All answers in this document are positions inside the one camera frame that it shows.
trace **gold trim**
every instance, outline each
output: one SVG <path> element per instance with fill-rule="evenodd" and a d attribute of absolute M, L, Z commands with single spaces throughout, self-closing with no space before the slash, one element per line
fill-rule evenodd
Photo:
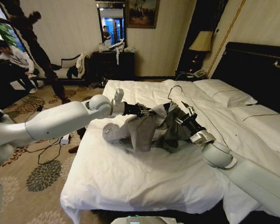
<path fill-rule="evenodd" d="M 217 51 L 217 53 L 216 53 L 216 55 L 215 55 L 213 61 L 212 61 L 211 64 L 210 64 L 209 70 L 207 71 L 207 76 L 209 76 L 210 70 L 213 68 L 214 63 L 215 63 L 216 59 L 218 58 L 218 55 L 219 55 L 219 53 L 220 53 L 220 51 L 221 51 L 221 49 L 222 49 L 224 43 L 226 42 L 226 39 L 227 39 L 227 37 L 228 37 L 228 35 L 229 35 L 229 33 L 230 33 L 230 31 L 231 31 L 231 29 L 232 29 L 232 27 L 233 27 L 235 21 L 237 20 L 238 15 L 239 15 L 239 13 L 241 12 L 241 10 L 242 10 L 242 8 L 243 8 L 245 2 L 246 2 L 246 0 L 242 0 L 242 3 L 241 3 L 241 5 L 239 6 L 239 8 L 238 8 L 238 10 L 237 10 L 237 13 L 235 14 L 235 16 L 234 16 L 234 18 L 233 18 L 233 20 L 232 20 L 232 22 L 231 22 L 231 24 L 230 24 L 230 26 L 229 26 L 229 28 L 228 28 L 228 30 L 227 30 L 227 33 L 225 34 L 225 37 L 224 37 L 224 39 L 223 39 L 223 41 L 222 41 L 222 43 L 221 43 L 221 45 L 220 45 L 220 47 L 219 47 L 219 50 Z"/>
<path fill-rule="evenodd" d="M 279 56 L 274 56 L 274 55 L 265 55 L 265 54 L 261 54 L 261 53 L 255 53 L 255 52 L 244 51 L 244 50 L 235 50 L 235 49 L 231 49 L 231 50 L 237 51 L 237 52 L 248 53 L 248 54 L 252 54 L 252 55 L 259 55 L 259 56 L 265 56 L 265 57 L 271 57 L 271 58 L 280 59 Z"/>

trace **mirror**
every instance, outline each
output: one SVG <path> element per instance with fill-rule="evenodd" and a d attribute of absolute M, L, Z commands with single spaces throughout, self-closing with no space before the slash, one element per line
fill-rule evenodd
<path fill-rule="evenodd" d="M 124 39 L 126 45 L 125 3 L 100 1 L 97 8 L 102 42 L 114 45 Z"/>

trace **gray cloth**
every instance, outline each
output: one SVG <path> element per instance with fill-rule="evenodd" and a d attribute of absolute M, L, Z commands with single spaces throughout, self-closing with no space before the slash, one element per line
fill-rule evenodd
<path fill-rule="evenodd" d="M 113 143 L 120 141 L 131 152 L 149 152 L 155 130 L 167 115 L 163 105 L 158 105 L 152 110 L 156 115 L 142 118 L 132 116 L 121 127 L 107 124 L 103 128 L 103 138 Z"/>
<path fill-rule="evenodd" d="M 103 128 L 103 138 L 112 143 L 121 142 L 131 152 L 148 152 L 152 142 L 154 146 L 176 152 L 178 140 L 189 140 L 190 132 L 175 122 L 182 110 L 171 103 L 168 110 L 164 105 L 152 108 L 156 114 L 127 119 L 122 127 L 109 123 Z"/>

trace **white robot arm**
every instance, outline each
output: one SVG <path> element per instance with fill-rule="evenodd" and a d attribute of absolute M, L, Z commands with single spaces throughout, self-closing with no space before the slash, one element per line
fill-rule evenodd
<path fill-rule="evenodd" d="M 184 102 L 183 104 L 189 113 L 177 118 L 176 122 L 188 127 L 191 132 L 190 140 L 202 147 L 203 160 L 280 217 L 280 177 L 215 142 L 215 137 L 196 122 L 194 108 Z"/>
<path fill-rule="evenodd" d="M 31 120 L 20 124 L 14 124 L 0 110 L 0 164 L 12 155 L 14 146 L 57 139 L 88 125 L 94 119 L 112 118 L 119 114 L 142 116 L 147 112 L 143 105 L 121 102 L 123 94 L 122 89 L 117 89 L 112 101 L 103 95 L 96 95 L 84 102 L 70 102 L 40 112 Z M 0 211 L 2 193 L 0 183 Z"/>

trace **picture frame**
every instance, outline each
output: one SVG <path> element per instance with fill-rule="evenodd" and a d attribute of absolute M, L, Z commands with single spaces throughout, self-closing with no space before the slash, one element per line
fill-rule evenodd
<path fill-rule="evenodd" d="M 160 0 L 127 0 L 127 28 L 155 29 Z"/>

